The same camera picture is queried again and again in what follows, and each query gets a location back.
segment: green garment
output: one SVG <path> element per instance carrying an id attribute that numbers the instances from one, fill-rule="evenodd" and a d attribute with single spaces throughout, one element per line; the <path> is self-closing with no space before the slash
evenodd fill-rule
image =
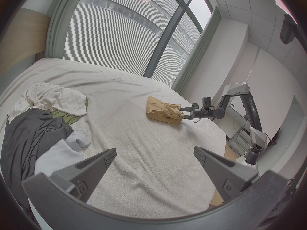
<path id="1" fill-rule="evenodd" d="M 85 101 L 85 109 L 87 109 L 87 106 L 88 106 L 88 99 L 86 98 L 86 101 Z M 81 117 L 83 117 L 83 116 L 85 116 L 85 115 L 77 117 L 77 116 L 74 116 L 74 115 L 70 115 L 70 114 L 68 114 L 68 113 L 61 112 L 61 111 L 59 111 L 59 110 L 57 110 L 57 109 L 53 109 L 53 110 L 52 110 L 52 118 L 61 117 L 61 116 L 63 117 L 63 119 L 64 119 L 64 121 L 65 121 L 65 123 L 66 123 L 67 125 L 71 125 L 71 124 L 75 123 L 75 122 L 78 121 Z"/>

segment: green curtain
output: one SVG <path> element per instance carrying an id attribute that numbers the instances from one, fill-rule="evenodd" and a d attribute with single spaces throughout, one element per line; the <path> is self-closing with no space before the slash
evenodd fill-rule
<path id="1" fill-rule="evenodd" d="M 51 18 L 44 57 L 63 59 L 66 35 L 72 14 L 80 0 L 53 0 L 47 15 Z"/>
<path id="2" fill-rule="evenodd" d="M 178 94 L 182 92 L 186 83 L 190 80 L 203 55 L 205 54 L 205 51 L 213 38 L 213 35 L 219 25 L 220 20 L 221 14 L 218 8 L 215 7 L 205 29 L 201 33 L 187 61 L 185 62 L 184 66 L 182 67 L 181 71 L 179 72 L 177 78 L 175 79 L 171 87 Z"/>

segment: mattress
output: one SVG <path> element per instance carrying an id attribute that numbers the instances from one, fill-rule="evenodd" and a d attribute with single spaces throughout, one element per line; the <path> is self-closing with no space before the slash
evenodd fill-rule
<path id="1" fill-rule="evenodd" d="M 215 187 L 193 155 L 194 146 L 224 156 L 226 135 L 209 119 L 168 124 L 146 116 L 148 96 L 190 106 L 163 82 L 70 60 L 37 61 L 0 97 L 0 125 L 21 94 L 37 82 L 83 93 L 87 114 L 72 124 L 88 130 L 84 159 L 109 148 L 117 157 L 90 197 L 92 206 L 140 218 L 181 217 L 208 208 Z M 4 128 L 0 133 L 0 145 Z"/>

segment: wooden floor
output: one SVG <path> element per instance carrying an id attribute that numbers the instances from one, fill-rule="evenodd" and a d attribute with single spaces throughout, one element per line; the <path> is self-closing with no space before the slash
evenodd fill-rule
<path id="1" fill-rule="evenodd" d="M 227 140 L 226 140 L 226 148 L 225 148 L 225 157 L 232 161 L 236 161 L 236 159 L 238 158 L 238 155 L 236 155 L 236 153 L 229 147 L 229 142 Z M 213 196 L 213 199 L 211 200 L 210 205 L 218 206 L 222 203 L 223 203 L 223 200 L 220 194 L 218 193 L 217 190 L 215 190 L 214 196 Z"/>

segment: textured grip pad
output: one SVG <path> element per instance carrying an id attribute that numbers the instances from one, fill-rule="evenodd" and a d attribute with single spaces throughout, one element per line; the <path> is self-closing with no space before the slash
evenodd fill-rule
<path id="1" fill-rule="evenodd" d="M 201 166 L 203 167 L 205 164 L 206 155 L 204 155 L 198 147 L 194 147 L 194 156 L 198 159 Z"/>
<path id="2" fill-rule="evenodd" d="M 114 149 L 108 156 L 106 156 L 104 158 L 104 162 L 106 164 L 106 167 L 109 167 L 110 164 L 113 162 L 113 160 L 115 159 L 116 157 L 116 149 Z"/>

